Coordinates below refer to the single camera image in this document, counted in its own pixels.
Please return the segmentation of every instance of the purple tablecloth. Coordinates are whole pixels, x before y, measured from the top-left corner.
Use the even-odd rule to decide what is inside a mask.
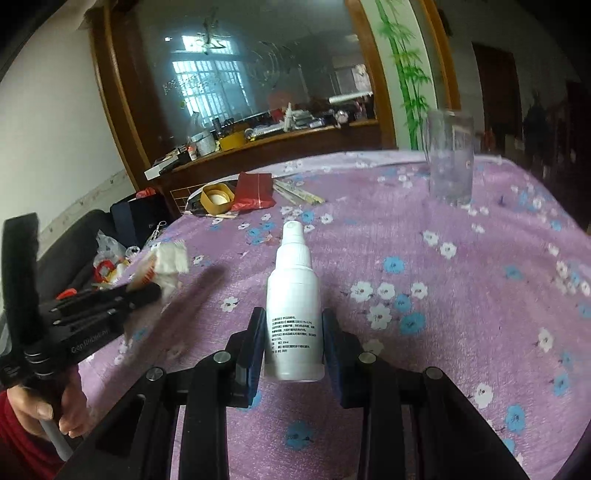
[[[190,273],[161,316],[152,311],[155,325],[81,365],[93,417],[150,365],[192,367],[244,329],[265,305],[283,222],[297,218],[323,307],[342,328],[397,367],[440,367],[532,479],[552,478],[591,418],[589,238],[509,161],[477,157],[472,204],[454,208],[429,198],[424,164],[379,166],[405,158],[417,161],[378,152],[284,164],[327,203],[296,209],[279,197],[235,220],[184,215],[171,225],[160,241],[185,241]],[[263,377],[253,407],[228,410],[231,477],[351,476],[361,421],[338,406],[327,378]]]

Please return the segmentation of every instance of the doorway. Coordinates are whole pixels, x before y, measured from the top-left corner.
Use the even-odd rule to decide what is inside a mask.
[[[472,43],[480,87],[486,131],[495,134],[496,146],[505,151],[505,135],[522,138],[521,97],[513,54]]]

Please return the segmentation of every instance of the bamboo wall decal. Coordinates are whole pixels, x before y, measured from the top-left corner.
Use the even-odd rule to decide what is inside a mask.
[[[392,20],[390,20],[382,0],[375,0],[375,3],[382,22],[379,33],[388,39],[398,73],[400,91],[404,102],[402,107],[404,107],[407,118],[405,125],[408,128],[411,149],[418,150],[423,147],[422,125],[429,110],[427,99],[420,94],[420,87],[423,83],[430,82],[431,79],[420,67],[422,60],[419,51],[408,49],[410,41],[415,39],[415,35],[408,27],[399,22],[395,2],[400,3],[401,1],[404,0],[384,0],[391,12]]]

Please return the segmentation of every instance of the white spray bottle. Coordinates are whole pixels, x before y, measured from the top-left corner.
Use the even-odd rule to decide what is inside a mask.
[[[300,222],[283,226],[275,270],[267,281],[265,376],[314,382],[324,376],[320,282]]]

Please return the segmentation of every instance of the wooden counter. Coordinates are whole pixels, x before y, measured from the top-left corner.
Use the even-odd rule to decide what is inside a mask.
[[[381,148],[379,122],[364,120],[343,128],[300,130],[248,142],[233,150],[212,153],[175,168],[150,183],[164,195],[168,207],[178,216],[188,196],[212,180],[312,155]]]

